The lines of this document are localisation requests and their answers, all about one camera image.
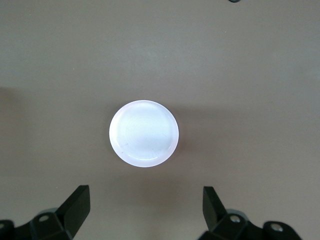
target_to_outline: gray-brown surface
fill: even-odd
[[[262,226],[320,235],[318,0],[0,2],[0,219],[17,225],[89,184],[77,240],[195,240],[202,187]],[[110,121],[166,106],[180,141],[137,168]]]

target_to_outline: glowing white circle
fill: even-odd
[[[163,163],[175,151],[179,129],[171,112],[161,104],[138,100],[114,115],[109,129],[113,150],[125,162],[147,168]]]

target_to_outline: round cap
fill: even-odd
[[[178,124],[159,103],[138,100],[114,115],[109,129],[113,150],[125,162],[147,168],[163,163],[175,151]]]

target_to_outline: screw hole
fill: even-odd
[[[234,222],[234,223],[240,223],[240,222],[241,222],[240,218],[239,218],[238,216],[236,216],[236,215],[232,215],[232,216],[230,217],[230,220],[231,220],[232,222]]]
[[[283,227],[277,223],[272,223],[271,228],[276,232],[283,232],[284,231]]]
[[[48,219],[49,219],[49,216],[48,215],[44,215],[44,216],[39,218],[39,222],[44,222],[44,221],[47,221]]]

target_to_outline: black clamp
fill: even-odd
[[[283,222],[267,221],[259,228],[239,214],[228,213],[211,186],[203,188],[202,211],[209,231],[199,240],[302,240]]]
[[[0,240],[72,240],[89,212],[89,186],[81,185],[55,212],[41,213],[19,227],[0,220]]]

